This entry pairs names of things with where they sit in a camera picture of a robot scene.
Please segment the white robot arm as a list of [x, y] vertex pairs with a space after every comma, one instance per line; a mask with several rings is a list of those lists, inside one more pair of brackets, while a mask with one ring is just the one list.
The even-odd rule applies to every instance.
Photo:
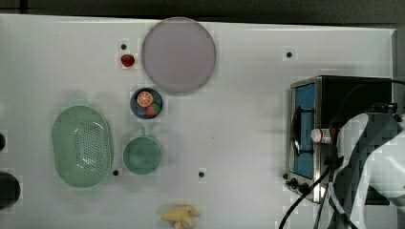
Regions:
[[359, 114], [337, 135], [341, 165], [328, 190], [328, 229], [366, 229], [368, 190], [404, 208], [404, 122], [391, 114]]

